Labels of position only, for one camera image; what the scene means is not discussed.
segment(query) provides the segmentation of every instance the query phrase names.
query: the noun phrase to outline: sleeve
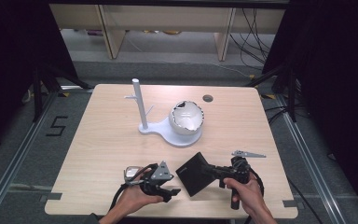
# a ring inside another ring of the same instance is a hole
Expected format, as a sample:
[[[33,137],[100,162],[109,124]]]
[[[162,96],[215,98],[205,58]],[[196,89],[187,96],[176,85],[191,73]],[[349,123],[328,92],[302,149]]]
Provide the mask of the sleeve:
[[[83,224],[99,224],[98,216],[91,213],[89,216],[84,220]]]

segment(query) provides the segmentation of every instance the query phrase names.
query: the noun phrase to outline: white vertical pole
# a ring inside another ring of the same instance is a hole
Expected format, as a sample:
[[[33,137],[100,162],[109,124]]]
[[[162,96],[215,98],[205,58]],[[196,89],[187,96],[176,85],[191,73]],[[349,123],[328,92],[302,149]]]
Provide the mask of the white vertical pole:
[[[139,84],[139,80],[137,78],[132,79],[133,89],[135,90],[136,103],[138,104],[139,113],[141,114],[142,126],[144,129],[147,129],[147,120],[146,113],[144,107],[144,99],[142,98],[141,86]]]

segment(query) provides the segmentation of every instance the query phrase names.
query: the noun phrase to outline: gray floor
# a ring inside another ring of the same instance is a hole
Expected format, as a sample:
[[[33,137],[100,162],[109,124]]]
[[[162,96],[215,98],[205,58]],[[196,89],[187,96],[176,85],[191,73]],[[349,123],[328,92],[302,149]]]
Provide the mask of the gray floor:
[[[260,71],[243,64],[260,68],[261,63],[243,55],[231,40],[224,62],[217,60],[213,34],[181,33],[166,35],[162,32],[146,34],[142,31],[129,31],[126,34],[120,53],[115,60],[107,57],[103,38],[89,36],[85,31],[62,30],[62,36],[75,63],[79,77],[90,84],[130,82],[134,76],[145,78],[145,83],[177,83],[187,85],[227,85],[241,86],[250,81],[250,75],[260,75]],[[241,37],[234,37],[240,42]],[[261,35],[270,45],[274,35]],[[261,57],[257,50],[252,50]],[[209,76],[210,80],[183,80],[191,73]],[[273,94],[270,86],[273,78],[260,84],[260,94]],[[70,93],[67,97],[57,97],[41,125],[20,170],[11,182],[6,197],[0,204],[0,223],[79,223],[84,217],[49,216],[44,212],[43,196],[48,195],[81,119],[90,93]],[[268,109],[279,105],[278,100],[263,98],[263,106]],[[266,112],[267,118],[279,110]],[[57,130],[50,125],[57,116],[67,116],[61,120],[66,125],[62,136],[46,137]],[[348,223],[358,223],[358,198],[339,166],[327,158],[329,150],[319,135],[317,128],[303,107],[296,110],[297,126],[306,140],[318,168],[323,174],[326,186],[331,190],[337,207]],[[1,134],[0,179],[32,125],[33,102],[25,104]],[[287,177],[295,183],[307,202],[315,210],[323,223],[336,223],[328,214],[321,195],[312,181],[310,171],[303,161],[298,146],[287,127],[284,117],[270,124],[282,164]],[[292,188],[298,204],[299,215],[295,219],[279,219],[279,223],[317,223],[300,192]]]

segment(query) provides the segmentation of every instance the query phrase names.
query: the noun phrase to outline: broken white bowl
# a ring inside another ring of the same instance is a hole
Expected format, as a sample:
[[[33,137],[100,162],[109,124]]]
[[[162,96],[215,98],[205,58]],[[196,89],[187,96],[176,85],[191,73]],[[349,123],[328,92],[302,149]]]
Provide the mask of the broken white bowl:
[[[204,114],[196,103],[182,101],[170,111],[169,120],[176,133],[194,134],[200,131]]]

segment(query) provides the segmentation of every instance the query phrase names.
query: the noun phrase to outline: gray carpet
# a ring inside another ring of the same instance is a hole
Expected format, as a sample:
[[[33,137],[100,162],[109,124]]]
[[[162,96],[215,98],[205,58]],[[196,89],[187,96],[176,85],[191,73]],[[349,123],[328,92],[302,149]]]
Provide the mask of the gray carpet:
[[[201,85],[201,86],[243,86],[250,81],[250,75],[260,76],[260,71],[245,66],[220,67],[212,64],[189,63],[75,63],[76,71],[81,80],[89,84],[99,83],[131,83],[133,77],[140,79],[141,84],[165,85]],[[72,85],[60,79],[62,85]],[[273,78],[260,84],[260,94],[271,94]],[[55,99],[45,122],[37,134],[21,169],[16,175],[12,188],[0,206],[0,223],[81,223],[82,216],[50,216],[44,212],[42,196],[49,193],[55,178],[61,169],[66,152],[76,132],[90,93],[70,93],[67,97]],[[263,106],[268,109],[277,106],[273,99],[262,99]],[[279,110],[270,110],[267,117],[272,117]],[[349,223],[358,223],[358,199],[351,185],[342,174],[339,166],[326,157],[329,152],[323,138],[318,134],[312,119],[304,107],[297,110],[297,125],[309,145],[312,155],[317,161],[324,177],[334,195],[344,217]],[[57,116],[59,125],[65,129],[61,136],[47,136],[59,130],[51,129],[50,125]],[[21,140],[31,125],[33,103],[22,107],[1,136],[0,176],[5,171],[10,158],[21,144]],[[282,117],[270,125],[275,138],[285,172],[323,223],[332,223],[324,208],[324,204],[315,189],[309,172],[296,148],[296,143]],[[317,223],[303,199],[294,188],[292,192],[299,205],[299,215],[295,219],[279,219],[279,223]],[[125,219],[123,223],[227,223],[225,220],[138,220]]]

